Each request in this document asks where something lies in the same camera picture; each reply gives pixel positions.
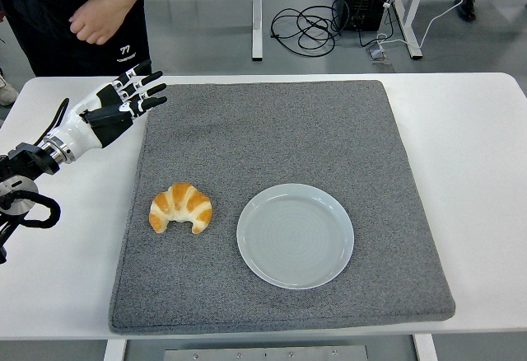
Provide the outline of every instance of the plate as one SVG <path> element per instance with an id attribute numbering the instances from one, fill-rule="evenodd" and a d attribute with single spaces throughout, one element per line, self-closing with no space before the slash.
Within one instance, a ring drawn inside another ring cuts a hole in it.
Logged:
<path id="1" fill-rule="evenodd" d="M 289 289 L 315 288 L 337 277 L 354 243 L 343 206 L 303 184 L 276 185 L 257 194 L 242 211 L 236 235 L 250 269 Z"/>

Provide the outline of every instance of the desk leg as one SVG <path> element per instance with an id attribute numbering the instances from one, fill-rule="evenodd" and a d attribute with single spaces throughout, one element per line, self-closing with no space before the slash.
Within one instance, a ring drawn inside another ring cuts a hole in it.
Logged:
<path id="1" fill-rule="evenodd" d="M 109 339 L 106 343 L 105 361 L 123 361 L 126 339 Z"/>
<path id="2" fill-rule="evenodd" d="M 408 0 L 408 10 L 404 9 L 403 2 L 401 0 L 395 0 L 394 9 L 397 14 L 397 19 L 403 32 L 404 40 L 408 42 L 408 52 L 412 59 L 422 59 L 421 49 L 419 43 L 413 34 L 412 22 L 417 12 L 417 7 L 421 0 Z"/>
<path id="3" fill-rule="evenodd" d="M 262 60 L 263 57 L 262 0 L 253 0 L 253 60 Z"/>
<path id="4" fill-rule="evenodd" d="M 418 361 L 437 361 L 436 346 L 431 334 L 413 335 L 413 344 Z"/>

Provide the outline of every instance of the floor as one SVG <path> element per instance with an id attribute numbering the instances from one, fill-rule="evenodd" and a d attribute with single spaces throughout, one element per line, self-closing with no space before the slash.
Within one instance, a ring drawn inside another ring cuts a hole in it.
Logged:
<path id="1" fill-rule="evenodd" d="M 476 0 L 478 19 L 473 23 L 461 21 L 455 10 L 446 13 L 431 24 L 421 60 L 410 59 L 405 44 L 394 42 L 383 45 L 386 59 L 382 63 L 371 61 L 354 31 L 345 31 L 335 49 L 320 58 L 292 54 L 270 38 L 271 21 L 282 9 L 328 6 L 332 1 L 263 0 L 263 60 L 255 62 L 251 59 L 251 0 L 146 0 L 153 67 L 167 75 L 501 72 L 513 76 L 527 94 L 527 0 Z M 419 42 L 431 19 L 453 1 L 422 0 L 413 22 Z M 280 32 L 290 27 L 287 23 Z M 396 21 L 383 21 L 379 32 L 389 35 L 392 27 L 394 35 L 389 40 L 400 39 Z M 362 41 L 375 37 L 376 33 L 361 33 Z M 20 91 L 34 75 L 6 22 L 0 25 L 0 38 L 5 41 L 0 41 L 0 67 Z M 9 107 L 0 107 L 0 119 L 8 117 L 8 112 Z M 527 333 L 522 332 L 435 335 L 434 340 L 440 361 L 512 360 L 527 354 Z M 102 359 L 104 345 L 102 341 L 0 342 L 0 361 L 66 360 L 76 358 L 74 354 Z M 145 341 L 131 343 L 127 359 L 140 359 L 134 354 L 143 354 L 148 346 Z"/>

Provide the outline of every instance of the shoe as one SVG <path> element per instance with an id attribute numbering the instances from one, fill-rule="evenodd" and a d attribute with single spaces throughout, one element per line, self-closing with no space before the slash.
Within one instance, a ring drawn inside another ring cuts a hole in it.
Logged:
<path id="1" fill-rule="evenodd" d="M 461 0 L 455 0 L 454 4 L 460 3 Z M 475 21 L 476 12 L 474 12 L 474 0 L 463 0 L 460 5 L 455 9 L 458 11 L 458 15 L 464 21 Z"/>
<path id="2" fill-rule="evenodd" d="M 18 97 L 18 92 L 9 83 L 6 82 L 4 77 L 0 75 L 0 105 L 13 104 Z"/>

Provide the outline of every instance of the person's hand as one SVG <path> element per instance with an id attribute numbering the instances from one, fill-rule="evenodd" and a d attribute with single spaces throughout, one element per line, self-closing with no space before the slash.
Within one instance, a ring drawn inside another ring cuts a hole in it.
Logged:
<path id="1" fill-rule="evenodd" d="M 116 0 L 90 0 L 70 17 L 69 30 L 81 41 L 103 45 L 121 27 L 129 10 Z"/>

